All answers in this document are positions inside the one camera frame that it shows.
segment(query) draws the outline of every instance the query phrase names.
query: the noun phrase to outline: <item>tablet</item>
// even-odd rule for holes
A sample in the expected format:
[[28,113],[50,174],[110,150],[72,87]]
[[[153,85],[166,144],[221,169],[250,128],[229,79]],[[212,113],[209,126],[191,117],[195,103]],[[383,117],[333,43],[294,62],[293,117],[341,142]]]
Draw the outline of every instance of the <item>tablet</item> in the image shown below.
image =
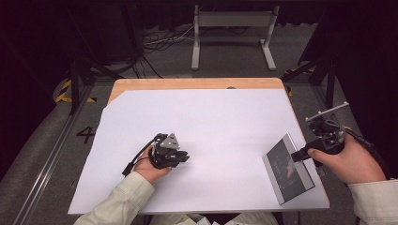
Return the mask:
[[287,133],[263,157],[279,204],[286,203],[315,187],[304,163],[293,162],[291,154],[296,151],[296,146]]

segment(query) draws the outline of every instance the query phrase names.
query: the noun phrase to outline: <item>sleeve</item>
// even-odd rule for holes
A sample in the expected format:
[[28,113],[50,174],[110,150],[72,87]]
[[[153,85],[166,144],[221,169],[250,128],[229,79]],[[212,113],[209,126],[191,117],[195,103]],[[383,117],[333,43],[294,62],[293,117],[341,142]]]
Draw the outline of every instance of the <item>sleeve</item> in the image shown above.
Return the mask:
[[398,224],[398,180],[349,185],[361,225]]
[[132,172],[105,201],[79,217],[74,224],[131,224],[154,190],[143,176]]

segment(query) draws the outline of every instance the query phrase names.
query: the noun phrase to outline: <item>long-sleeve shirt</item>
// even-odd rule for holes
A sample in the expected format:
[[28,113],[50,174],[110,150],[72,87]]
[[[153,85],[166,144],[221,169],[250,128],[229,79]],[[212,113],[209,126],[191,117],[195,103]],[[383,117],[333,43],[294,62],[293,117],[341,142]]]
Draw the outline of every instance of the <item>long-sleeve shirt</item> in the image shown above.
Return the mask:
[[[355,201],[354,211],[362,225],[398,224],[398,180],[349,185]],[[91,212],[82,215],[75,225],[131,224],[154,192],[153,186],[137,172],[129,174],[110,196]],[[198,215],[161,215],[152,218],[151,225],[209,225]],[[277,225],[271,213],[243,213],[228,222],[232,224]]]

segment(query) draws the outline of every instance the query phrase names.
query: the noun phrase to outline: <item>person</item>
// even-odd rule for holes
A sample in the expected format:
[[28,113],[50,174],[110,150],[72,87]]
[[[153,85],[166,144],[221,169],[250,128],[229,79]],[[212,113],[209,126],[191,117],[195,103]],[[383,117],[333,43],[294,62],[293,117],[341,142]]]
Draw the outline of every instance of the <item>person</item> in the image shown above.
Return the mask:
[[[147,157],[149,149],[140,158]],[[398,224],[398,180],[387,181],[378,163],[353,137],[345,135],[344,150],[338,155],[328,155],[316,149],[310,149],[308,154],[348,184],[355,202],[354,212],[361,225]],[[75,225],[131,224],[154,192],[153,184],[170,171],[170,168],[155,169],[148,160],[139,161],[110,196],[91,212],[79,217]],[[154,216],[150,224],[210,223],[200,215],[159,215]],[[271,213],[242,213],[226,223],[235,224],[278,223]]]

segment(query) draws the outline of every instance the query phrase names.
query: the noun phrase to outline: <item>white paper sheet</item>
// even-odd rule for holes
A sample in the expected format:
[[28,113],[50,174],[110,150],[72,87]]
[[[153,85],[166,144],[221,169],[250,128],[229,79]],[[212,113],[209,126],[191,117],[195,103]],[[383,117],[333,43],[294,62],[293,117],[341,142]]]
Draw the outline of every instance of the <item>white paper sheet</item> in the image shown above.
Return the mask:
[[190,159],[155,184],[141,213],[283,211],[329,208],[314,163],[312,188],[279,205],[262,157],[289,132],[304,146],[283,89],[128,91],[102,114],[69,214],[103,201],[158,133],[175,133]]

